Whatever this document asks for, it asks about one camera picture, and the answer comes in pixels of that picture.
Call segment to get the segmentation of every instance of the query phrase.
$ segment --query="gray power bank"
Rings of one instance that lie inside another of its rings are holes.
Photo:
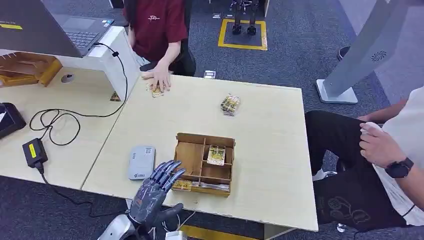
[[[156,150],[153,146],[135,146],[129,156],[128,178],[143,180],[148,178],[155,166]]]

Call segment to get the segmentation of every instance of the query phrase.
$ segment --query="white shirt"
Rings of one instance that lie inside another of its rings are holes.
[[[424,169],[424,86],[410,93],[402,111],[388,120],[382,129],[399,144],[402,151],[414,162],[415,166]],[[404,215],[414,203],[383,168],[374,165],[374,169],[380,177],[394,209],[400,215]],[[404,218],[407,224],[424,225],[424,212],[418,207],[414,207]]]

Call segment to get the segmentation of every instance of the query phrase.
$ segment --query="laptop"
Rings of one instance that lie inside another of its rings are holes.
[[[113,22],[52,15],[40,0],[8,0],[0,9],[0,49],[82,58]]]

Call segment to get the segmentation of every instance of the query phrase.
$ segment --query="wooden organizer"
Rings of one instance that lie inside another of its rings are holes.
[[[182,164],[179,168],[185,168],[181,180],[187,180],[205,184],[224,184],[229,186],[229,191],[191,185],[185,191],[209,193],[228,197],[231,192],[231,180],[233,177],[234,147],[236,141],[233,138],[198,135],[190,133],[178,133],[178,144],[175,148],[175,160]],[[224,165],[207,163],[209,148],[211,145],[225,147]]]
[[[45,87],[62,68],[54,56],[14,52],[0,56],[0,88],[37,84]]]

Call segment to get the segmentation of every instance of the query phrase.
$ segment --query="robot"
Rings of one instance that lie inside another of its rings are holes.
[[[234,25],[232,26],[232,34],[239,35],[242,33],[242,8],[244,8],[244,0],[235,0],[236,1],[236,7],[235,7],[235,21]],[[251,4],[251,14],[250,14],[250,21],[249,21],[249,27],[247,28],[247,34],[249,35],[256,35],[256,12],[258,11],[259,7],[259,0],[252,0]]]
[[[143,181],[132,200],[129,212],[115,217],[97,240],[150,240],[149,230],[152,227],[176,216],[183,209],[183,204],[178,203],[161,211],[167,193],[186,171],[181,168],[172,176],[172,172],[179,165],[181,161],[170,160],[161,163],[150,177]]]

